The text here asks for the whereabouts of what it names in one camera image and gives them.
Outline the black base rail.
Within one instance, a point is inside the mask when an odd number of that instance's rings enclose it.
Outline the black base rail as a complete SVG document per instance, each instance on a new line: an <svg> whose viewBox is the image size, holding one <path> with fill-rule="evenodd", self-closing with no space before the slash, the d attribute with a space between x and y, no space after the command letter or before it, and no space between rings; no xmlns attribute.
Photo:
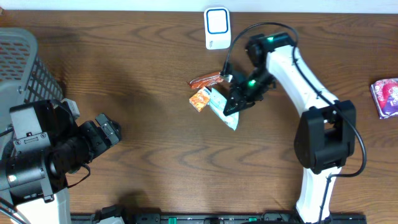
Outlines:
<svg viewBox="0 0 398 224"><path fill-rule="evenodd" d="M158 210L132 211L117 205L95 213L73 213L72 223L129 224L240 224L240 223L303 223L297 212L270 211L265 213L163 213Z"/></svg>

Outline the pink purple snack bag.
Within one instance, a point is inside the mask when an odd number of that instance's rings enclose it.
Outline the pink purple snack bag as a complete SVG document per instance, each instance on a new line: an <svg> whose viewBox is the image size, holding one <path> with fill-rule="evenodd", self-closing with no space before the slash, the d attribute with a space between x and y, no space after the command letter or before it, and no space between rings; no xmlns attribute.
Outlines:
<svg viewBox="0 0 398 224"><path fill-rule="evenodd" d="M370 91L380 119L397 116L397 78L378 80Z"/></svg>

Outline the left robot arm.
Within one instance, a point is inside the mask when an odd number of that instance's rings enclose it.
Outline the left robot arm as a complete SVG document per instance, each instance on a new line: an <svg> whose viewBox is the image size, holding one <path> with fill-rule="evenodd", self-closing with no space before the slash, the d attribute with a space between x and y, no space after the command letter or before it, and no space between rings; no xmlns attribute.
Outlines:
<svg viewBox="0 0 398 224"><path fill-rule="evenodd" d="M1 212L13 223L126 223L112 206L91 215L70 212L67 174L121 141L120 125L105 114L76 124L79 111L69 99L12 107L14 137L1 154Z"/></svg>

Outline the orange Kleenex tissue pack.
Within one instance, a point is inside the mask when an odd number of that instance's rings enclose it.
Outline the orange Kleenex tissue pack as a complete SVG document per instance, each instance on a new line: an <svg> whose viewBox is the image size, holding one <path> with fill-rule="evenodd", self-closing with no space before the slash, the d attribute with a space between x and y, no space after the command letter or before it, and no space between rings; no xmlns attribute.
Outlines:
<svg viewBox="0 0 398 224"><path fill-rule="evenodd" d="M189 103L198 111L201 112L210 102L211 91L207 87L202 87L190 99Z"/></svg>

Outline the green wet wipes packet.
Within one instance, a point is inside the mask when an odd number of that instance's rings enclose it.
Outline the green wet wipes packet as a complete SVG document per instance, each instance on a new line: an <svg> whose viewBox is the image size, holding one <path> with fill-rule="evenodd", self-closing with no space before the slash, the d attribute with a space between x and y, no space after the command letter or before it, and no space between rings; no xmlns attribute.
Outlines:
<svg viewBox="0 0 398 224"><path fill-rule="evenodd" d="M213 112L232 130L236 130L239 123L239 113L225 116L223 111L226 106L227 99L215 88L211 89L209 106Z"/></svg>

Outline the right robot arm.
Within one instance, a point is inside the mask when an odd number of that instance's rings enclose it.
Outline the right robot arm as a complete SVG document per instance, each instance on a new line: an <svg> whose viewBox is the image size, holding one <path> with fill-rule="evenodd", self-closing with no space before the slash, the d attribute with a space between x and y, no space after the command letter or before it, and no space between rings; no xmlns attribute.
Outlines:
<svg viewBox="0 0 398 224"><path fill-rule="evenodd" d="M254 65L245 77L230 65L232 75L224 115L248 109L279 82L300 116L294 139L303 166L303 182L295 209L302 223L329 220L328 204L337 177L354 153L356 109L328 91L302 60L296 41L287 33L252 36L245 51Z"/></svg>

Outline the orange snack bar wrapper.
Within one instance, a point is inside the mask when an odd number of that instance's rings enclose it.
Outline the orange snack bar wrapper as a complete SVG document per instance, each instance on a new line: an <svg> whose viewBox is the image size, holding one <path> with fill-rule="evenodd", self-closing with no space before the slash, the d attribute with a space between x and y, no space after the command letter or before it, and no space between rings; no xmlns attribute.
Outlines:
<svg viewBox="0 0 398 224"><path fill-rule="evenodd" d="M201 89L206 86L212 86L218 83L223 82L224 79L220 75L220 72L213 72L209 73L206 75L202 75L200 77L197 77L191 81L189 81L187 84L191 89Z"/></svg>

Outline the grey plastic basket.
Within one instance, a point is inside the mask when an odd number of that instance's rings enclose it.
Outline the grey plastic basket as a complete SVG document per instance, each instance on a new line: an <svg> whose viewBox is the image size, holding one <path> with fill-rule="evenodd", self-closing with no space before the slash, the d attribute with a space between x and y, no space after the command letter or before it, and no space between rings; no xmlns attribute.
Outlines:
<svg viewBox="0 0 398 224"><path fill-rule="evenodd" d="M9 108L62 100L63 91L38 56L36 38L21 28L1 29L1 131L11 127Z"/></svg>

